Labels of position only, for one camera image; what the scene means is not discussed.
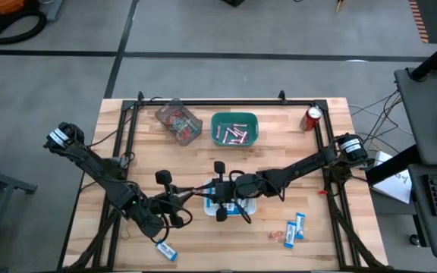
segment green bowl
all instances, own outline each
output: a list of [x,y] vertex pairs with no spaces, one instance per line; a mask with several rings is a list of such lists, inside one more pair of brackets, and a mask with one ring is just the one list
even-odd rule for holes
[[[225,137],[226,128],[232,128],[232,124],[247,124],[247,127],[237,127],[243,132],[247,132],[247,142],[238,144],[228,144],[230,140],[235,139],[235,136],[228,133],[225,143],[223,139]],[[220,125],[220,134],[217,137],[217,130]],[[212,117],[212,128],[210,130],[213,142],[217,146],[252,146],[259,136],[259,122],[255,114],[246,112],[221,112],[216,113]]]

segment gray floor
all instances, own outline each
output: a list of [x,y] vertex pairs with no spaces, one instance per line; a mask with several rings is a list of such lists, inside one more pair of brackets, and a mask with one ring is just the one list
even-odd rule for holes
[[[0,49],[116,51],[131,0],[67,0],[60,20],[34,39]],[[126,50],[302,55],[428,56],[407,0],[349,0],[335,15],[334,0],[246,0],[237,9],[219,0],[141,0]],[[9,33],[28,28],[25,19]],[[35,196],[16,194],[0,230],[0,266],[11,272],[56,267],[81,178],[69,161],[42,148],[61,121],[78,124],[90,140],[114,58],[0,56],[0,172],[39,184]],[[417,63],[124,58],[113,98],[347,97],[365,106],[395,91],[393,72]],[[382,105],[369,110],[379,114]],[[401,106],[392,118],[409,124]],[[368,133],[377,117],[353,116]],[[392,125],[386,124],[383,129]],[[402,150],[411,135],[382,139]],[[391,154],[395,151],[381,143]],[[389,264],[436,270],[430,249],[409,245],[409,216],[378,217]]]

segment wooden tabletop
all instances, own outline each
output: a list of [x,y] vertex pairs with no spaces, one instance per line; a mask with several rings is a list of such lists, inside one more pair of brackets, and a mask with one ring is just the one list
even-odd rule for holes
[[[354,126],[344,98],[327,99],[335,135],[354,133]],[[121,99],[105,99],[100,109],[93,142],[99,141],[118,126]],[[213,177],[213,162],[225,162],[227,171],[240,169],[247,173],[267,168],[284,168],[315,152],[318,147],[314,131],[302,132],[299,123],[306,106],[190,106],[194,115],[203,120],[203,132],[188,146],[179,146],[155,119],[158,107],[146,106],[139,113],[134,135],[136,158],[130,164],[129,179],[136,181],[147,196],[163,191],[156,184],[155,172],[167,169],[173,184],[197,187]],[[218,147],[210,137],[210,120],[216,112],[246,111],[259,120],[259,137],[248,148]],[[121,151],[124,151],[127,131]],[[114,137],[94,146],[102,157],[112,155]],[[91,182],[85,177],[83,185]],[[115,257],[115,270],[126,271],[299,271],[338,269],[332,226],[323,188],[321,171],[295,180],[286,191],[286,200],[257,199],[257,211],[251,215],[252,224],[242,217],[229,217],[216,222],[203,211],[203,198],[192,197],[185,208],[193,221],[181,229],[171,229],[167,244],[178,252],[175,262],[163,256],[133,221],[122,220],[121,237]],[[384,246],[377,224],[367,184],[350,180],[346,186],[354,229],[374,256],[387,264]],[[94,184],[78,199],[64,266],[77,260],[97,232],[104,190]],[[287,221],[296,212],[306,214],[304,240],[296,240],[293,249],[283,246],[284,238],[272,240],[268,233],[285,232]],[[347,239],[342,234],[347,260]],[[107,257],[104,248],[102,262]]]

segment orange vacuum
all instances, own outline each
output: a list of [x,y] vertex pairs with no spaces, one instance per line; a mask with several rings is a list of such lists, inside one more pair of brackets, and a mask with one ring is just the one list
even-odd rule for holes
[[42,32],[46,25],[46,16],[39,10],[38,0],[0,0],[0,34],[10,25],[23,17],[39,18],[36,26],[22,34],[0,38],[0,45],[23,42]]

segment red can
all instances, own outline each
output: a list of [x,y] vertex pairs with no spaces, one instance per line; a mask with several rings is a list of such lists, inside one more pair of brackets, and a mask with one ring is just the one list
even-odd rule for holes
[[304,115],[300,123],[300,128],[303,131],[312,130],[319,122],[322,117],[322,112],[318,107],[312,106],[308,109],[307,113]]

